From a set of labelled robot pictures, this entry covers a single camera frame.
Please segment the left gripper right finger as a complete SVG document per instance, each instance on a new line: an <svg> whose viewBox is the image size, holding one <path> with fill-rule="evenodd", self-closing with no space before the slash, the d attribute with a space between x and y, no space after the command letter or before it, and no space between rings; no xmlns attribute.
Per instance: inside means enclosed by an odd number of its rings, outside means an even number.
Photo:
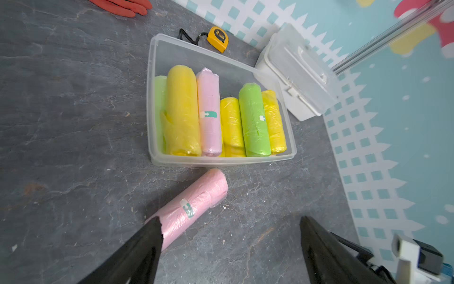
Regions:
<svg viewBox="0 0 454 284"><path fill-rule="evenodd" d="M300 221L301 248L312 284L385 284L387 281L363 265L357 252L341 244L313 217Z"/></svg>

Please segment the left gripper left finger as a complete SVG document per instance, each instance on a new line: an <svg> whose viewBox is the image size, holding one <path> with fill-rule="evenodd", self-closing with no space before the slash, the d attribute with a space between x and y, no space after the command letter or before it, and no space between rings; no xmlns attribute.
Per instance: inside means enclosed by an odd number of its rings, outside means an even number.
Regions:
<svg viewBox="0 0 454 284"><path fill-rule="evenodd" d="M162 224L154 217L80 283L152 284L162 245Z"/></svg>

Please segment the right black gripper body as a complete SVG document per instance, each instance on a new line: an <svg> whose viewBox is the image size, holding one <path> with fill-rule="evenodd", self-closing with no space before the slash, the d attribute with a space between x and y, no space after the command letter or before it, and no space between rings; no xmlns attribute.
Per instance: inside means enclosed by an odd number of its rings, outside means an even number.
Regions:
<svg viewBox="0 0 454 284"><path fill-rule="evenodd" d="M357 252L356 258L366 267L372 268L372 265L369 264L369 261L374 257L371 250L360 246L352 241L342 238L341 236L331 233L341 244Z"/></svg>

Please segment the pink roll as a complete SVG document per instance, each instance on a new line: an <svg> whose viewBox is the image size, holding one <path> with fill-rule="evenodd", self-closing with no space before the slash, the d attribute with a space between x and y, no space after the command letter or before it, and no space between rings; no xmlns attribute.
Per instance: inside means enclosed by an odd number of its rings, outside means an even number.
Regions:
<svg viewBox="0 0 454 284"><path fill-rule="evenodd" d="M211 169L153 214L151 218L158 217L162 224L162 251L208 209L223 201L227 194L228 182L225 174L219 169Z"/></svg>
<svg viewBox="0 0 454 284"><path fill-rule="evenodd" d="M219 76L203 68L196 79L202 156L218 157L222 153Z"/></svg>

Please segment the green roll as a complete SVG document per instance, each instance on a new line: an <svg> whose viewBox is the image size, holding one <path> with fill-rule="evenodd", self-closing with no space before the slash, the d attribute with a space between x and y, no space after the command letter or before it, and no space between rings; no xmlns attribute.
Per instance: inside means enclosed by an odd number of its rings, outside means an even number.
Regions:
<svg viewBox="0 0 454 284"><path fill-rule="evenodd" d="M155 94L155 120L156 120L156 140L157 148L162 154L166 153L166 142L164 138L163 123L161 115L166 108L167 97L167 76L156 76L154 80L154 94Z"/></svg>
<svg viewBox="0 0 454 284"><path fill-rule="evenodd" d="M238 100L247 157L270 156L271 146L260 86L255 83L245 84Z"/></svg>

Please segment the yellow roll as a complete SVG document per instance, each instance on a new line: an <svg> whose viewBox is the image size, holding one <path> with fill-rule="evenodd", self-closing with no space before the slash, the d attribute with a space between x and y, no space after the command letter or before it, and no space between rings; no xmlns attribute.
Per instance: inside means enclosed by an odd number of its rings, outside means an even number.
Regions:
<svg viewBox="0 0 454 284"><path fill-rule="evenodd" d="M170 69L161 118L168 155L202 155L197 80L191 68L176 65Z"/></svg>
<svg viewBox="0 0 454 284"><path fill-rule="evenodd" d="M246 157L239 100L221 100L221 128L224 157Z"/></svg>
<svg viewBox="0 0 454 284"><path fill-rule="evenodd" d="M271 154L279 155L287 150L287 143L276 93L272 90L262 91L262 100L266 115Z"/></svg>

